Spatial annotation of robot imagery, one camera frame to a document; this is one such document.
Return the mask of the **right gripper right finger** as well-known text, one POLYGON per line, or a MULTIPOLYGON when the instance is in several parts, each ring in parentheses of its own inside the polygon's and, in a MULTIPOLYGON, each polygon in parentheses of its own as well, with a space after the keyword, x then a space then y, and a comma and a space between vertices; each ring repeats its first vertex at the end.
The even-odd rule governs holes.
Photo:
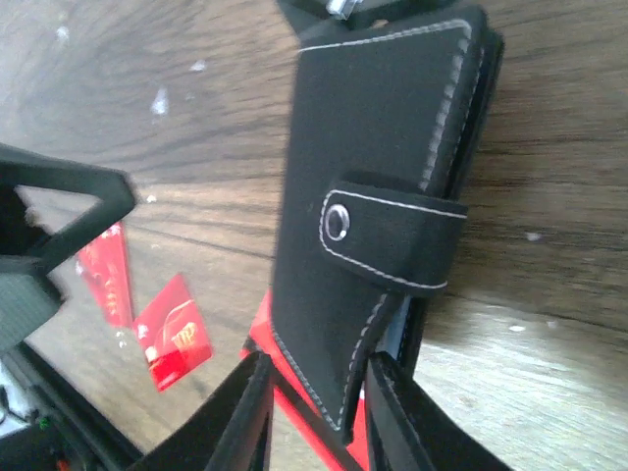
POLYGON ((510 469, 460 429, 388 354, 369 358, 365 416, 371 470, 510 469))

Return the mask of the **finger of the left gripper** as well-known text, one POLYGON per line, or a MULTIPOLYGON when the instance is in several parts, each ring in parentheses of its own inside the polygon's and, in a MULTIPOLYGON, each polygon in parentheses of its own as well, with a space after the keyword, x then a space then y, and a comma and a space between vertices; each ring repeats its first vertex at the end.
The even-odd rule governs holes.
POLYGON ((1 147, 1 349, 52 319, 56 270, 135 206, 127 173, 1 147))

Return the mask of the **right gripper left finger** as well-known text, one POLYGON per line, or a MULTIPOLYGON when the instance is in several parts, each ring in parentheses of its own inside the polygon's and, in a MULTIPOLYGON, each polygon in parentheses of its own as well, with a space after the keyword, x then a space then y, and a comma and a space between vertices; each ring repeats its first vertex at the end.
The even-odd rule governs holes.
POLYGON ((205 403, 132 470, 267 470, 273 419, 273 362, 247 355, 205 403))

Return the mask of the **black leather card holder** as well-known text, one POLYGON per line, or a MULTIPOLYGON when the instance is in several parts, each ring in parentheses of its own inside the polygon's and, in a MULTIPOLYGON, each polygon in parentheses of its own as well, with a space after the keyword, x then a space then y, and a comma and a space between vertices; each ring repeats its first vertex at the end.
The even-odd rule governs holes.
POLYGON ((349 443, 367 356, 443 290, 500 38, 473 4, 308 41, 296 70, 272 333, 349 443))

